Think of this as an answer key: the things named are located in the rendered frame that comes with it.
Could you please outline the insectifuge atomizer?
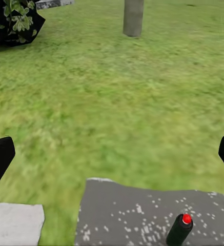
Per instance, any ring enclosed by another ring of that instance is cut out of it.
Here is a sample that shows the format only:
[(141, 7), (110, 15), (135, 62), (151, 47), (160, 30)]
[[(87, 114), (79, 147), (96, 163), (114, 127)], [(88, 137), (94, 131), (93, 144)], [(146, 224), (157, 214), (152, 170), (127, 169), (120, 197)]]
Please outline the insectifuge atomizer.
[(194, 226), (191, 217), (184, 210), (180, 212), (167, 236), (168, 246), (181, 246)]

